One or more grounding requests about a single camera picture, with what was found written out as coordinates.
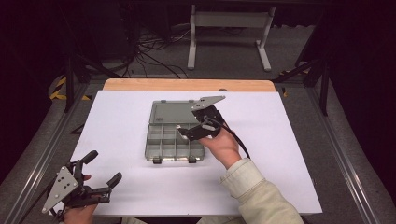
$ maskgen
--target sleeve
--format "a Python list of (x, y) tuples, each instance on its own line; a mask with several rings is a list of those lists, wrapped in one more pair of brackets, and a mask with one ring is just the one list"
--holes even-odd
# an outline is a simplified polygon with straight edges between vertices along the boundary
[(250, 159), (233, 164), (221, 178), (221, 184), (239, 201), (239, 211), (246, 223), (303, 224), (293, 205), (273, 183), (265, 180)]

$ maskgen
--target person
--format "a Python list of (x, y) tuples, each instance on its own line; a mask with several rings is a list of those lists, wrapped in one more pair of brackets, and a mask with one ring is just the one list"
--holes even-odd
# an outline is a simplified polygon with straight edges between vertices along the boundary
[[(209, 148), (227, 170), (220, 181), (240, 203), (242, 221), (268, 224), (303, 223), (293, 205), (281, 195), (273, 183), (262, 176), (254, 162), (251, 159), (242, 159), (237, 142), (225, 129), (221, 129), (216, 137), (205, 137), (199, 142)], [(64, 223), (91, 224), (95, 208), (96, 205), (90, 205), (85, 208), (68, 209), (64, 214)], [(203, 218), (199, 223), (210, 223), (210, 218)]]

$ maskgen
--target white surface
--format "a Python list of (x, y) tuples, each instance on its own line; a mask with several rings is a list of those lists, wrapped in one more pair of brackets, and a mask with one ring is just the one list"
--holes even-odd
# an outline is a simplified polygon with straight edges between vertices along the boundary
[(111, 202), (96, 215), (118, 217), (238, 215), (238, 202), (220, 183), (224, 167), (205, 150), (195, 164), (145, 159), (149, 115), (153, 101), (198, 100), (225, 95), (215, 104), (244, 142), (251, 159), (275, 183), (300, 213), (321, 213), (288, 117), (277, 92), (99, 91), (72, 161), (91, 150), (99, 155), (85, 165), (87, 185), (105, 187), (117, 172), (121, 182)]

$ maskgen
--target beige sleeve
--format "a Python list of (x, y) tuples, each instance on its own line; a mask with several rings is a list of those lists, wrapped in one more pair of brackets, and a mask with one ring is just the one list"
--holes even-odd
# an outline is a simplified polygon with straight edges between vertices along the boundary
[(246, 223), (303, 224), (297, 210), (279, 189), (265, 180), (250, 159), (242, 159), (228, 169), (221, 184), (239, 202)]

